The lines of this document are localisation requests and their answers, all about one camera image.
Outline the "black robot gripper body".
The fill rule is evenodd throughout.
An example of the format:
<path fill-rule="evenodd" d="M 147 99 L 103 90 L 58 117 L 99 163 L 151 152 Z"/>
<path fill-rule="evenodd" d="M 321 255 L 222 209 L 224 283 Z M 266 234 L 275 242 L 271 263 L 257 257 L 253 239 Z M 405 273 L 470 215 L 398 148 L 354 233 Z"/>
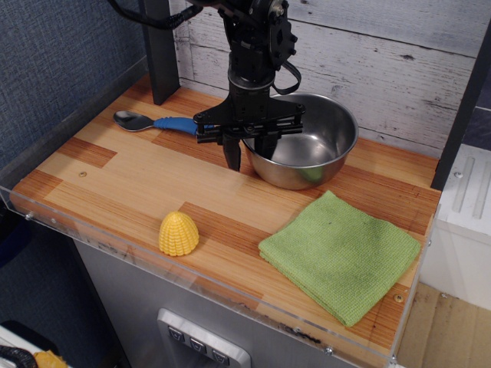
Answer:
<path fill-rule="evenodd" d="M 197 113 L 193 121 L 197 125 L 198 143 L 222 144 L 226 137 L 279 139 L 300 133 L 305 112 L 301 103 L 271 97 L 269 87 L 250 90 L 230 84 L 227 98 Z"/>

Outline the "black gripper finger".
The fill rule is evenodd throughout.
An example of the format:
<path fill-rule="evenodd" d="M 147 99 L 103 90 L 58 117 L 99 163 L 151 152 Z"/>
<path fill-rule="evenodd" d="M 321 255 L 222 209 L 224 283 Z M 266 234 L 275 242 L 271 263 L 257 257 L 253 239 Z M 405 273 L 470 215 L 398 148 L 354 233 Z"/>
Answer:
<path fill-rule="evenodd" d="M 280 136 L 277 133 L 263 135 L 255 138 L 255 152 L 263 159 L 271 160 Z"/>
<path fill-rule="evenodd" d="M 242 151 L 239 145 L 240 140 L 230 137 L 223 137 L 223 152 L 227 165 L 230 169 L 239 172 L 241 167 Z"/>

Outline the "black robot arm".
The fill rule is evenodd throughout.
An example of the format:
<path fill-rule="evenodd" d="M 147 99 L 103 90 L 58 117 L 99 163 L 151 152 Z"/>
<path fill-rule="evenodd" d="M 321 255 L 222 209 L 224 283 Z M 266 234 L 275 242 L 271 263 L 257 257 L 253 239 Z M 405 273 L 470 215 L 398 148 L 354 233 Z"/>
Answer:
<path fill-rule="evenodd" d="M 241 140 L 253 138 L 257 150 L 270 158 L 282 136 L 302 130 L 304 105 L 270 96 L 280 69 L 298 81 L 302 78 L 288 62 L 298 39 L 292 34 L 286 1 L 194 1 L 183 17 L 192 18 L 205 7 L 217 9 L 223 19 L 230 46 L 229 94 L 221 104 L 194 116 L 197 141 L 220 145 L 228 167 L 238 171 Z"/>

